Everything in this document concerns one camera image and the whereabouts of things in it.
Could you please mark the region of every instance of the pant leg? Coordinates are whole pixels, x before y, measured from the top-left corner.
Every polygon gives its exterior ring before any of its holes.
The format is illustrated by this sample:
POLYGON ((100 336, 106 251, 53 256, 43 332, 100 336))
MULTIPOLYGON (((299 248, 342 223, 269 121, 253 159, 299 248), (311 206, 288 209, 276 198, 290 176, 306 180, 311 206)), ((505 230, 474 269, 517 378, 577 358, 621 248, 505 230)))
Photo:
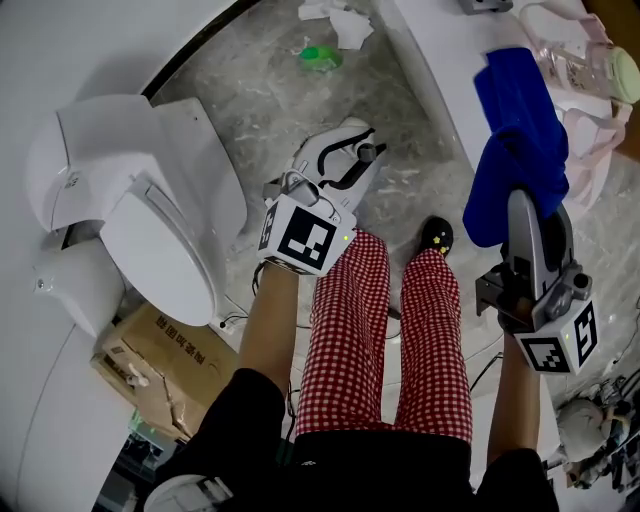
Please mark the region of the pant leg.
POLYGON ((460 346, 460 291, 436 250, 421 253, 405 270, 401 328, 396 428, 471 443, 471 397, 460 346))
POLYGON ((389 307, 389 255, 359 231, 314 293, 311 347, 297 435, 382 428, 380 401, 389 307))

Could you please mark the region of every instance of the gray tile floor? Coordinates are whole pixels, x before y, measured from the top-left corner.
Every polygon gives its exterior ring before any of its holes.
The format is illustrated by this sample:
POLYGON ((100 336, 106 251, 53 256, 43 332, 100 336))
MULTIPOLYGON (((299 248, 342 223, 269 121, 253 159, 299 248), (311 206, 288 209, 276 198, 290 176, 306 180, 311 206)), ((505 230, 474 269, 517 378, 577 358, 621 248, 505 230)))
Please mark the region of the gray tile floor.
MULTIPOLYGON (((264 218, 262 184, 278 176, 309 135, 339 124, 348 115, 368 121, 389 144, 386 166, 357 211, 359 224, 385 240, 392 263, 392 303, 397 304, 402 269, 414 251, 416 234, 431 214, 451 221, 456 241, 449 263, 461 288, 462 343, 470 358, 500 338, 495 314, 475 314, 475 279, 499 261, 497 249, 479 249, 467 237, 462 212, 473 180, 465 163, 452 159, 414 97, 384 30, 362 51, 345 52, 341 68, 316 74, 301 71, 297 54, 308 45, 336 45, 328 20, 301 22, 300 0, 262 0, 208 41, 161 89, 155 104, 198 97, 220 135, 246 195, 249 216, 227 259, 228 294, 243 308, 251 305, 250 280, 256 265, 256 240, 264 218)), ((370 12, 366 1, 351 1, 370 12)), ((640 293, 640 165, 616 156, 602 198, 574 226, 578 259, 595 279, 602 347, 578 378, 556 377, 549 386, 556 402, 600 378, 607 361, 634 329, 640 293)), ((308 324, 313 280, 301 286, 299 322, 308 324)), ((237 345, 242 321, 229 338, 237 345)), ((397 324, 391 322, 389 332, 397 324)), ((309 333, 299 330, 294 387, 308 350, 309 333)), ((385 395, 400 381, 399 340, 387 347, 385 395)), ((501 343, 468 361, 474 378, 501 343)), ((620 367, 637 364, 631 351, 620 367)), ((478 393, 495 386, 498 365, 483 378, 478 393)))

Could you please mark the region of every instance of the shoe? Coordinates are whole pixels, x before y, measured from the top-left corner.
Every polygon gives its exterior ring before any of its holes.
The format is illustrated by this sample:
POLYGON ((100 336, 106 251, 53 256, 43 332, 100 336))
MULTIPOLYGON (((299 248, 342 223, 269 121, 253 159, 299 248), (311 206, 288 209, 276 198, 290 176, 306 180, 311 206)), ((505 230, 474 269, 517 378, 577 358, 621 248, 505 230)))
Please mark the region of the shoe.
POLYGON ((422 228, 422 238, 416 256, 427 249, 435 249, 446 259, 452 246, 453 228, 451 224, 441 217, 429 217, 422 228))

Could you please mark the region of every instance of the plastic bottle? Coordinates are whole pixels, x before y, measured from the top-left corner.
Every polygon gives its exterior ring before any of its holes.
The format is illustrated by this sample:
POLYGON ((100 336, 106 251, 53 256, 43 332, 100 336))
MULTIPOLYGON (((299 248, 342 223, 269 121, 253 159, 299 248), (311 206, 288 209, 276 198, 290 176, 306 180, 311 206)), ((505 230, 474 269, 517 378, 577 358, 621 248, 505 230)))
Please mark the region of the plastic bottle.
POLYGON ((618 46, 545 41, 537 61, 549 85, 629 104, 640 100, 638 66, 618 46))
POLYGON ((331 71, 342 66, 342 55, 331 46, 310 46, 300 54, 300 65, 307 71, 331 71))

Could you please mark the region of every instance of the black shirt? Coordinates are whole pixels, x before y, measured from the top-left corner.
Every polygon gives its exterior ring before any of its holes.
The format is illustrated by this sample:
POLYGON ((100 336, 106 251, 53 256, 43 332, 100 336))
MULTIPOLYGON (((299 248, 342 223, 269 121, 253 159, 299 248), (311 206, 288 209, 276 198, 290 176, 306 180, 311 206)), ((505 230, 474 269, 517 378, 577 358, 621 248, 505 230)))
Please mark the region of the black shirt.
POLYGON ((296 439, 293 464, 277 468, 284 412, 275 384, 238 370, 186 448, 158 469, 157 484, 219 477, 234 494, 225 510, 558 510, 536 452, 500 457, 474 494, 471 448, 453 437, 309 433, 296 439))

